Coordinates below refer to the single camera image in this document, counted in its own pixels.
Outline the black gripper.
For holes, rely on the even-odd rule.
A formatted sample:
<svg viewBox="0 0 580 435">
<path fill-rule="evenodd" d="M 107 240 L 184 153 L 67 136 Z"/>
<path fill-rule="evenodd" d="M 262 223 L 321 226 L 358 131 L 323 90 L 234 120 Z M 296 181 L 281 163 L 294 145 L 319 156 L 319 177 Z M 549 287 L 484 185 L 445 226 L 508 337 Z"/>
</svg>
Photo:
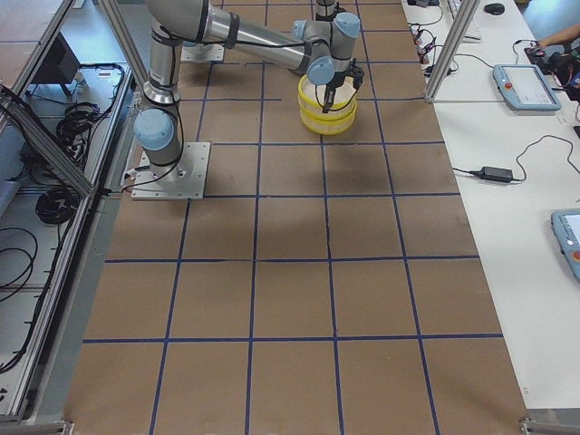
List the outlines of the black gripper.
<svg viewBox="0 0 580 435">
<path fill-rule="evenodd" d="M 350 61 L 344 71 L 336 72 L 333 79 L 326 84 L 324 90 L 324 105 L 323 113 L 328 113 L 332 108 L 334 96 L 338 88 L 343 86 L 345 79 L 350 77 L 353 79 L 353 87 L 359 89 L 363 84 L 364 71 L 356 64 L 356 61 Z"/>
</svg>

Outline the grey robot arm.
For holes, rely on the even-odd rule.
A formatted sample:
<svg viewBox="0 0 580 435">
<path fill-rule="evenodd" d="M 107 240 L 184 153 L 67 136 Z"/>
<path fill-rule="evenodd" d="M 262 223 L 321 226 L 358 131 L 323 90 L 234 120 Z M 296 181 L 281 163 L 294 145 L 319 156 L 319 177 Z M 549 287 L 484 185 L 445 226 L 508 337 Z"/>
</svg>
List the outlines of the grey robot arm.
<svg viewBox="0 0 580 435">
<path fill-rule="evenodd" d="M 134 122 L 134 133 L 150 162 L 154 181 L 181 182 L 185 165 L 183 123 L 179 115 L 179 67 L 182 45 L 218 45 L 239 50 L 305 75 L 324 87 L 322 108 L 329 112 L 346 78 L 355 88 L 363 70 L 353 58 L 361 21 L 333 1 L 320 1 L 313 20 L 297 20 L 290 34 L 255 24 L 208 1 L 149 1 L 151 29 L 149 78 L 143 91 L 146 108 Z"/>
<path fill-rule="evenodd" d="M 337 11 L 337 2 L 335 0 L 316 0 L 315 1 L 315 19 L 317 21 L 333 21 Z"/>
</svg>

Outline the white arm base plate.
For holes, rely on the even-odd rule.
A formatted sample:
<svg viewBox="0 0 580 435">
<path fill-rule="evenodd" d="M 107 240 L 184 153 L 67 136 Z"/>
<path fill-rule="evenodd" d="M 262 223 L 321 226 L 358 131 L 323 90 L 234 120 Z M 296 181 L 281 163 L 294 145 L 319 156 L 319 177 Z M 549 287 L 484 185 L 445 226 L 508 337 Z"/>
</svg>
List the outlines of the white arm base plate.
<svg viewBox="0 0 580 435">
<path fill-rule="evenodd" d="M 173 168 L 150 164 L 143 151 L 140 165 L 149 166 L 136 175 L 136 187 L 131 189 L 134 200 L 181 200 L 204 198 L 210 154 L 209 142 L 186 142 L 181 159 Z"/>
<path fill-rule="evenodd" d="M 221 63 L 224 47 L 219 44 L 202 44 L 184 41 L 180 60 L 183 63 Z"/>
</svg>

